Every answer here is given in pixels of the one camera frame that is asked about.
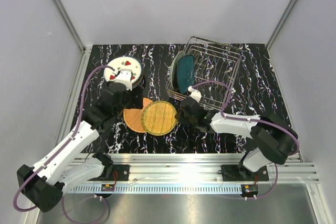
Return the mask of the yellow woven pattern plate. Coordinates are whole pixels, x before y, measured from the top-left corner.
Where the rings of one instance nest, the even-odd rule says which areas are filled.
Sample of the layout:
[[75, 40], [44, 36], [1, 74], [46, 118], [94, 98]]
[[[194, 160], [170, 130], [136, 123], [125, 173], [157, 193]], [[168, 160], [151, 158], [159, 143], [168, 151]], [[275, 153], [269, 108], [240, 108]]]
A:
[[145, 131], [154, 136], [163, 136], [170, 133], [177, 124], [175, 107], [166, 101], [150, 103], [141, 116]]

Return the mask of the orange woven basket plate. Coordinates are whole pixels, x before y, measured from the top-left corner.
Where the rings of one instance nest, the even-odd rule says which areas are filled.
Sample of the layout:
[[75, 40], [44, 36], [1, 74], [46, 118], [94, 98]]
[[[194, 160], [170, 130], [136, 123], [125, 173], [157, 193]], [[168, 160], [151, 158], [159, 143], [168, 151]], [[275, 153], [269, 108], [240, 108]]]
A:
[[125, 109], [123, 111], [123, 119], [129, 129], [137, 133], [146, 133], [141, 118], [145, 108], [151, 103], [153, 103], [153, 101], [149, 98], [143, 98], [142, 109]]

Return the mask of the teal square plate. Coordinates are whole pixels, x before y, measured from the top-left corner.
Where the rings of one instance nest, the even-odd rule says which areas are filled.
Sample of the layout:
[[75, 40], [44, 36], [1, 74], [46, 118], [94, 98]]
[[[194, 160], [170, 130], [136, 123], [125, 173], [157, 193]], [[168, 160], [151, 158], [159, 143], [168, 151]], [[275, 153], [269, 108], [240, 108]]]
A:
[[183, 56], [177, 63], [176, 68], [177, 88], [181, 94], [185, 94], [189, 87], [195, 84], [194, 57]]

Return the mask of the white watermelon pattern plate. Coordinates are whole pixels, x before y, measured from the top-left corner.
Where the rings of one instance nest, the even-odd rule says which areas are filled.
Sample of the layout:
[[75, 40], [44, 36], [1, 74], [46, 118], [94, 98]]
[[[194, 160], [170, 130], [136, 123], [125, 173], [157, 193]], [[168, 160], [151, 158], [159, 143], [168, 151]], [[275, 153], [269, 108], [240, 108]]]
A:
[[132, 71], [132, 67], [134, 67], [135, 64], [133, 63], [131, 56], [122, 56], [114, 58], [107, 64], [107, 66], [109, 67], [104, 69], [103, 74], [105, 81], [114, 82], [116, 76], [122, 69], [129, 69]]

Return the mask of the mint green flower plate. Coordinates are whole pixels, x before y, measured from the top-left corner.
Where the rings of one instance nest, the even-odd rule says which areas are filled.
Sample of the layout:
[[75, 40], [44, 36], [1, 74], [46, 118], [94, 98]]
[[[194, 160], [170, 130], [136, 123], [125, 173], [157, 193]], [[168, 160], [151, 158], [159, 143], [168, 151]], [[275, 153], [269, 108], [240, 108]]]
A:
[[177, 65], [178, 65], [179, 60], [183, 58], [185, 55], [186, 54], [184, 51], [179, 51], [177, 55], [175, 56], [175, 58], [173, 59], [172, 65], [170, 67], [170, 83], [174, 89], [177, 88], [177, 80], [176, 80]]

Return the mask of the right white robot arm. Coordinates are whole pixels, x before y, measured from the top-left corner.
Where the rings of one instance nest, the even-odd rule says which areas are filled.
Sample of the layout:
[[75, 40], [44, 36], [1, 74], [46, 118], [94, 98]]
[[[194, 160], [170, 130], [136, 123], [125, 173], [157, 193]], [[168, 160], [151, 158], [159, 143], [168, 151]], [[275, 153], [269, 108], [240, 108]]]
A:
[[255, 148], [246, 152], [235, 168], [222, 169], [223, 176], [230, 180], [253, 180], [262, 168], [271, 163], [282, 165], [299, 151], [297, 133], [274, 113], [227, 114], [223, 110], [206, 110], [188, 97], [181, 102], [175, 118], [204, 133], [239, 135], [253, 141]]

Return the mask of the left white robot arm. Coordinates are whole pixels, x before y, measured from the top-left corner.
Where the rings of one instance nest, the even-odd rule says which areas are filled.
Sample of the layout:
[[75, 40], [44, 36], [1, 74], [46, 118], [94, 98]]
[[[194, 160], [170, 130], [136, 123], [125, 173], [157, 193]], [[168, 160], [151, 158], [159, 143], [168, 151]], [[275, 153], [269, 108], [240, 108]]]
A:
[[22, 165], [17, 171], [19, 191], [42, 212], [52, 210], [62, 196], [91, 179], [108, 180], [113, 176], [113, 160], [96, 153], [83, 164], [68, 165], [86, 146], [109, 131], [124, 109], [143, 108], [143, 86], [127, 90], [121, 83], [110, 82], [101, 96], [83, 110], [76, 126], [49, 154], [33, 166]]

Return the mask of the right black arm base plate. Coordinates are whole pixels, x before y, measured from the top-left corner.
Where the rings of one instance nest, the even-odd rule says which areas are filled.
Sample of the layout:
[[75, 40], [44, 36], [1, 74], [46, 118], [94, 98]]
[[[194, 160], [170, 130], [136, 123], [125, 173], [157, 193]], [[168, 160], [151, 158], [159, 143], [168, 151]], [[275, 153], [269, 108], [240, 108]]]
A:
[[245, 167], [226, 164], [220, 167], [218, 173], [222, 176], [224, 182], [267, 182], [269, 175], [267, 167], [260, 168], [257, 172], [251, 172]]

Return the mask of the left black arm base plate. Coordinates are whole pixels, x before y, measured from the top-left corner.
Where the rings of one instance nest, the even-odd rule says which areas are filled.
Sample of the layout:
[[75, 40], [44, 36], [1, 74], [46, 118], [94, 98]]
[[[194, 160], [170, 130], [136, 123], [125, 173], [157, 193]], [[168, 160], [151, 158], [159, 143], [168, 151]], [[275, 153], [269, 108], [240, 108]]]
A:
[[110, 179], [114, 180], [116, 178], [118, 182], [119, 181], [127, 182], [129, 180], [129, 175], [130, 175], [130, 165], [114, 164]]

